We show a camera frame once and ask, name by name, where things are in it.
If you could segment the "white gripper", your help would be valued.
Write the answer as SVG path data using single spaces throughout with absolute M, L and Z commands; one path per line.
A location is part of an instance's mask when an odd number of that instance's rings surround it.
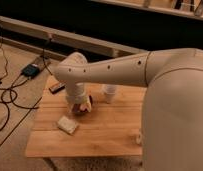
M 87 94 L 83 83 L 67 84 L 65 89 L 68 103 L 81 104 L 86 101 Z

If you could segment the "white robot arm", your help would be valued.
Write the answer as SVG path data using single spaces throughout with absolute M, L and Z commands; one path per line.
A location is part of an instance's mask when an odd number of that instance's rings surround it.
M 54 75 L 66 84 L 70 103 L 86 99 L 86 83 L 144 87 L 144 171 L 203 171 L 203 50 L 150 51 L 94 63 L 75 52 Z

